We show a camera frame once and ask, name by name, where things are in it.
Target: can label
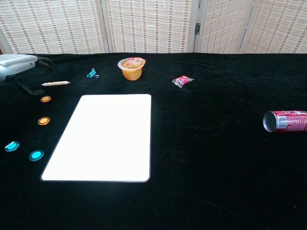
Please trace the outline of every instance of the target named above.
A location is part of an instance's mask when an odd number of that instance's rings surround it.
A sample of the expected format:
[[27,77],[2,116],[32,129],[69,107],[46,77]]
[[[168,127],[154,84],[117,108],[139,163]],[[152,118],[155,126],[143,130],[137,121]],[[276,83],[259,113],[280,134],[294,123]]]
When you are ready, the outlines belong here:
[[272,111],[276,115],[276,132],[307,130],[306,111]]

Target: woven screen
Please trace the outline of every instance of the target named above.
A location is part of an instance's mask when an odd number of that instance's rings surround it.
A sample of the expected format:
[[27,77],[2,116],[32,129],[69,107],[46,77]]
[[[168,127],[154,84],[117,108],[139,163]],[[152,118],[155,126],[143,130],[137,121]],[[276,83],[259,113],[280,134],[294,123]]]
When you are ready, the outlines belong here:
[[191,3],[192,0],[106,0],[113,51],[186,52]]
[[208,0],[199,52],[233,54],[242,42],[250,0]]
[[14,53],[104,52],[95,0],[2,0],[0,30]]
[[307,53],[307,1],[261,0],[244,53]]

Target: white pen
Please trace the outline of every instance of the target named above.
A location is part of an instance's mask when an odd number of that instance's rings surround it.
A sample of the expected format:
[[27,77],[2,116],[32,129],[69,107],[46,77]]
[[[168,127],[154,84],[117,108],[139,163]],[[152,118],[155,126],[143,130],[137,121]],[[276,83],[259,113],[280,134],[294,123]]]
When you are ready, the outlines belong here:
[[42,84],[42,86],[55,86],[55,85],[68,85],[70,84],[69,81],[55,81],[55,82],[47,82]]

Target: metal hinge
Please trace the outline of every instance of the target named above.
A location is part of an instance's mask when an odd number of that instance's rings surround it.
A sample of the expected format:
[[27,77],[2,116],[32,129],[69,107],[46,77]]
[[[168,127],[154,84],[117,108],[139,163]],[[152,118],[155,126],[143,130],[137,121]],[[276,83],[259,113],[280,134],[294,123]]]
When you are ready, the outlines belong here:
[[200,34],[200,30],[201,30],[201,24],[200,23],[196,23],[195,25],[195,35],[199,35]]

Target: blank white sheet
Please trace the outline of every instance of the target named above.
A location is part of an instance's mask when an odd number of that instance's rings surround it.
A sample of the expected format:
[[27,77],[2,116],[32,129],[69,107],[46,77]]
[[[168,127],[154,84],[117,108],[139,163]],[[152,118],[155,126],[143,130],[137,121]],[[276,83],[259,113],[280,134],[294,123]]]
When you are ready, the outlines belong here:
[[146,182],[150,129],[148,94],[82,96],[41,180]]

